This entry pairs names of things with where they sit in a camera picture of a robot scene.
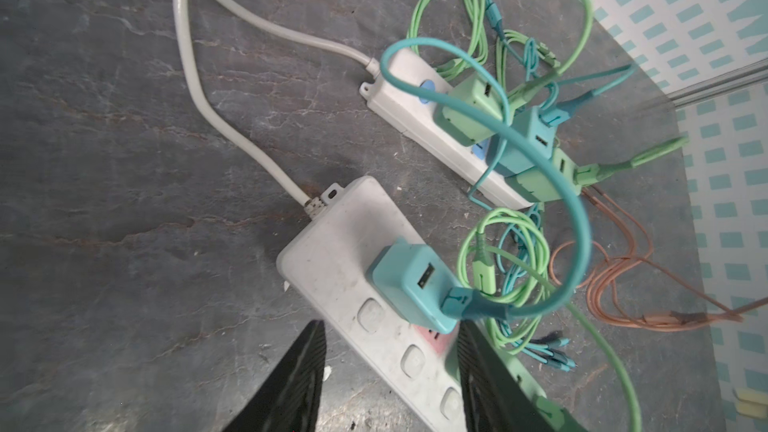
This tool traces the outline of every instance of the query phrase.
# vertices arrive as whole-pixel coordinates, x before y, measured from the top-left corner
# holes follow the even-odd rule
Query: gray marble floor
[[[237,1],[379,56],[404,37],[417,0]],[[497,2],[507,26],[560,56],[574,46],[576,0]],[[195,110],[170,0],[0,7],[0,429],[219,430],[317,316],[294,289],[283,291],[275,269],[308,219]],[[361,67],[254,30],[212,0],[190,8],[206,94],[230,123],[308,192],[376,177],[424,239],[455,259],[480,210],[459,177],[366,108]],[[430,5],[422,32],[466,44],[458,0]],[[627,61],[596,25],[572,73]],[[590,163],[676,132],[672,105],[639,72],[560,137]],[[656,260],[700,284],[681,155],[604,187],[648,224]],[[618,231],[590,213],[596,237],[620,250]],[[570,234],[559,205],[548,208],[547,234],[553,245]],[[635,312],[703,307],[650,270],[621,283]],[[582,293],[574,300],[584,306]],[[567,312],[544,319],[542,330],[554,329],[573,339],[578,369],[523,361],[593,432],[626,428],[605,357]],[[724,430],[707,330],[600,330],[628,366],[647,431]],[[333,331],[328,364],[318,430],[425,429]]]

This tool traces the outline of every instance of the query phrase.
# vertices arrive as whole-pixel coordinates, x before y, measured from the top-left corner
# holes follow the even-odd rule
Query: power strip
[[[326,206],[283,249],[277,270],[428,427],[466,431],[462,389],[446,371],[456,331],[443,336],[409,324],[367,278],[398,237],[424,241],[373,177],[333,184],[320,198]]]
[[[410,49],[398,51],[390,61],[389,69],[394,76],[413,85],[441,93],[452,90],[450,84]],[[395,88],[381,74],[373,84],[364,82],[360,85],[360,95],[368,101],[370,110],[404,136],[415,140],[467,182],[474,184],[488,168],[482,159],[472,153],[471,147],[462,146],[435,124],[435,102],[425,102]],[[497,172],[491,172],[478,190],[497,207],[519,210],[531,206]]]

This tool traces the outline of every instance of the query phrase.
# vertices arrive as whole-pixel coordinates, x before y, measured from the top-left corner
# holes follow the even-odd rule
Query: usb port
[[[422,277],[418,280],[418,286],[420,288],[424,288],[425,285],[427,285],[427,281],[432,276],[432,273],[435,271],[435,268],[432,266],[432,264],[429,264],[427,267],[427,270],[424,271],[424,274]]]

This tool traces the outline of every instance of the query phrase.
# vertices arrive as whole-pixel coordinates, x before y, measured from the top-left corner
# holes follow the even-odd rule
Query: blue power button
[[[427,79],[424,82],[422,82],[422,84],[419,87],[423,87],[423,88],[425,88],[427,90],[431,90],[433,92],[435,91],[435,83],[433,81],[429,80],[429,79]],[[431,100],[429,100],[429,99],[422,99],[421,97],[419,97],[418,99],[421,100],[422,103],[430,103],[431,102]]]

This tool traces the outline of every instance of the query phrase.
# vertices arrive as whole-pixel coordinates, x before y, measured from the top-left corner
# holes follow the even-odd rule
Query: coiled blue cable
[[[550,297],[537,304],[523,305],[518,308],[510,307],[508,317],[532,317],[536,315],[548,314],[549,312],[557,310],[558,308],[565,305],[565,303],[568,302],[568,300],[571,298],[574,291],[576,290],[576,287],[583,280],[584,274],[587,271],[587,266],[589,266],[592,233],[589,219],[586,211],[584,210],[584,207],[581,205],[578,197],[571,190],[569,184],[562,177],[562,174],[552,166],[548,159],[544,158],[543,155],[538,153],[536,149],[533,148],[533,146],[528,144],[528,142],[520,135],[519,132],[509,127],[508,124],[504,124],[504,122],[496,120],[484,114],[483,112],[480,112],[479,110],[475,109],[475,107],[470,106],[464,101],[450,97],[447,94],[434,92],[423,87],[411,85],[408,82],[404,82],[395,77],[389,71],[389,61],[398,50],[410,46],[434,46],[450,52],[465,60],[467,64],[469,64],[470,67],[473,68],[480,75],[480,77],[485,80],[486,83],[491,85],[491,87],[497,94],[499,94],[499,96],[504,96],[504,89],[498,83],[498,81],[496,81],[493,76],[487,72],[476,60],[471,58],[469,54],[442,40],[434,39],[431,37],[416,37],[412,39],[400,40],[399,42],[393,43],[387,47],[387,49],[382,54],[381,74],[385,80],[403,92],[408,92],[409,94],[420,97],[422,99],[428,99],[436,103],[443,104],[444,106],[448,106],[451,109],[465,115],[466,117],[479,122],[490,130],[493,130],[499,135],[501,140],[509,141],[516,149],[520,150],[520,152],[525,157],[527,157],[536,167],[538,167],[539,170],[541,170],[544,174],[544,177],[546,177],[547,180],[552,183],[554,189],[557,190],[560,196],[563,198],[563,203],[570,213],[571,223],[574,227],[574,233],[576,236],[576,253],[574,256],[573,264],[571,265],[571,271],[565,280],[563,280],[562,286],[556,289]],[[509,117],[510,110],[507,101],[502,101],[502,108],[504,112],[503,116]]]

